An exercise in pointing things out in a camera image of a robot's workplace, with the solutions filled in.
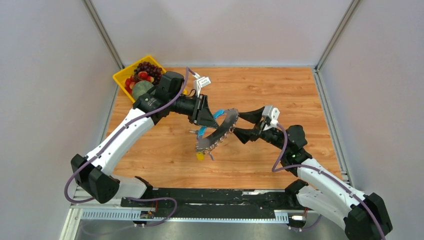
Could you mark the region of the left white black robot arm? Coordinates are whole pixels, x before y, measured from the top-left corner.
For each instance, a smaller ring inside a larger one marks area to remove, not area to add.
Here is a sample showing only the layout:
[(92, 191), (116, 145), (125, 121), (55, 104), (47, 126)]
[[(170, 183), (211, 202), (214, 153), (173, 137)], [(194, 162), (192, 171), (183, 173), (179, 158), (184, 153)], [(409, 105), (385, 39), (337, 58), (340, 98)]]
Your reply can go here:
[(114, 197), (132, 197), (140, 207), (147, 207), (153, 201), (153, 193), (147, 190), (147, 182), (140, 177), (113, 176), (113, 172), (134, 143), (152, 129), (162, 118), (174, 112), (188, 117), (191, 124), (218, 128), (218, 123), (208, 106), (207, 95), (201, 94), (203, 87), (211, 84), (207, 76), (200, 76), (191, 69), (194, 94), (187, 96), (183, 90), (188, 76), (174, 71), (165, 72), (158, 85), (140, 81), (133, 87), (137, 96), (132, 108), (124, 120), (95, 149), (82, 156), (76, 154), (70, 161), (75, 181), (100, 204), (107, 203)]

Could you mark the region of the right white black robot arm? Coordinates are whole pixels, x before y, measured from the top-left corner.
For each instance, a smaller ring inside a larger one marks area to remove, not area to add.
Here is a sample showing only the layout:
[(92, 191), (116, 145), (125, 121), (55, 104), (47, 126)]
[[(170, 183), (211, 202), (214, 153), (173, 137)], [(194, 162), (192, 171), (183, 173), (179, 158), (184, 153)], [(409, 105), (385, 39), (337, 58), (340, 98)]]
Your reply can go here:
[(253, 128), (236, 127), (233, 133), (243, 143), (261, 139), (281, 150), (271, 171), (287, 171), (297, 177), (285, 191), (292, 209), (305, 207), (339, 226), (350, 240), (384, 240), (393, 225), (384, 200), (376, 193), (366, 194), (325, 169), (305, 150), (306, 134), (301, 125), (284, 128), (280, 111), (268, 105), (240, 112), (238, 116)]

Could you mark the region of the metal key plate blue handle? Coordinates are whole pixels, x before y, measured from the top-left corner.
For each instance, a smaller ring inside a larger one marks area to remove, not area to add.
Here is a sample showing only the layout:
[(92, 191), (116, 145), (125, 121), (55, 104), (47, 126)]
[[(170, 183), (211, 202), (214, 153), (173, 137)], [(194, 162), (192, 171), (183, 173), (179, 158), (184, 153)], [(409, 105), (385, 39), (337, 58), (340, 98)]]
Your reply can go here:
[(197, 140), (195, 144), (196, 153), (210, 153), (233, 132), (239, 119), (239, 111), (235, 108), (220, 109), (213, 114), (213, 119), (216, 120), (222, 115), (225, 115), (225, 119), (211, 134), (205, 136), (206, 129), (208, 128), (206, 126), (202, 126), (199, 130), (195, 131)]

